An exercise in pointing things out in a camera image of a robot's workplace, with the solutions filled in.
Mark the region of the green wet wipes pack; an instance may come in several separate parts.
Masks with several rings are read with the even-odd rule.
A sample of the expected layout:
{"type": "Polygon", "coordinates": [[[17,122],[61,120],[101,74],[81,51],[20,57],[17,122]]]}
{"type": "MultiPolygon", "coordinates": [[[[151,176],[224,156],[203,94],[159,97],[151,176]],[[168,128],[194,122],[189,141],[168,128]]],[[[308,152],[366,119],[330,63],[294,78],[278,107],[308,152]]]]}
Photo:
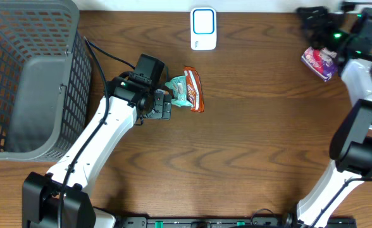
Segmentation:
{"type": "Polygon", "coordinates": [[[187,99],[187,82],[186,76],[178,76],[165,83],[165,86],[173,92],[171,103],[178,107],[192,106],[187,99]]]}

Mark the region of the purple snack bag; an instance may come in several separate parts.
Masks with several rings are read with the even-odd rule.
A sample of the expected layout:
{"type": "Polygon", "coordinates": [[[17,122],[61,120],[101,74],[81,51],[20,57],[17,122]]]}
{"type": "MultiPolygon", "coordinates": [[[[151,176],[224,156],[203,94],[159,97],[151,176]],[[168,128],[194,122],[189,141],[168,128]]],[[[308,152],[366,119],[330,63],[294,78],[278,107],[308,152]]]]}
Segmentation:
{"type": "Polygon", "coordinates": [[[324,82],[332,79],[337,72],[335,58],[337,53],[327,48],[314,49],[308,47],[301,56],[302,62],[324,82]]]}

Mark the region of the red-brown snack bar wrapper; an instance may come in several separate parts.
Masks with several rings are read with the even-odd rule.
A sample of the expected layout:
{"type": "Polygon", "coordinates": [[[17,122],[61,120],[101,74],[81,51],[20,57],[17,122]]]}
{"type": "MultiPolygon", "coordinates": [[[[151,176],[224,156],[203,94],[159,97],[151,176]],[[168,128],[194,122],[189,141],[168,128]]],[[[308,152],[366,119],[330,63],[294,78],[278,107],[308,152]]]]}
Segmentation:
{"type": "Polygon", "coordinates": [[[202,85],[197,70],[191,66],[183,68],[187,84],[187,99],[192,104],[191,110],[202,113],[204,111],[204,98],[202,85]]]}

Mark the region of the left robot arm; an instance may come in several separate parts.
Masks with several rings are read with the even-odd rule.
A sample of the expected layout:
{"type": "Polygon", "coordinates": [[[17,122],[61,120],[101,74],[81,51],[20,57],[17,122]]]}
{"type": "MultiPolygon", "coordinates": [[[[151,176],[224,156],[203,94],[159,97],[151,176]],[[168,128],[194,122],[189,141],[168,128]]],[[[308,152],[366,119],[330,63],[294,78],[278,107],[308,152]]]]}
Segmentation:
{"type": "Polygon", "coordinates": [[[101,169],[136,121],[170,119],[160,73],[124,72],[104,84],[97,111],[73,146],[46,174],[31,172],[22,189],[23,227],[116,227],[113,213],[90,201],[101,169]]]}

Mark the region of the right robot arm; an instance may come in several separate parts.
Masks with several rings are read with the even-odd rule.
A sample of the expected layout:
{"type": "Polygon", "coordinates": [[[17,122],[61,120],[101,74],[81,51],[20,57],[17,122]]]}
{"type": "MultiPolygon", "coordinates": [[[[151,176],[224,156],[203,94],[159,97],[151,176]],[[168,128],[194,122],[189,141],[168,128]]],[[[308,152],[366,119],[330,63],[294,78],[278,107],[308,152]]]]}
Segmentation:
{"type": "Polygon", "coordinates": [[[330,162],[311,192],[284,220],[285,227],[328,227],[330,216],[357,186],[372,182],[372,3],[365,3],[352,28],[341,29],[357,2],[297,8],[309,48],[302,61],[323,80],[334,73],[345,84],[352,108],[334,136],[330,162]]]}

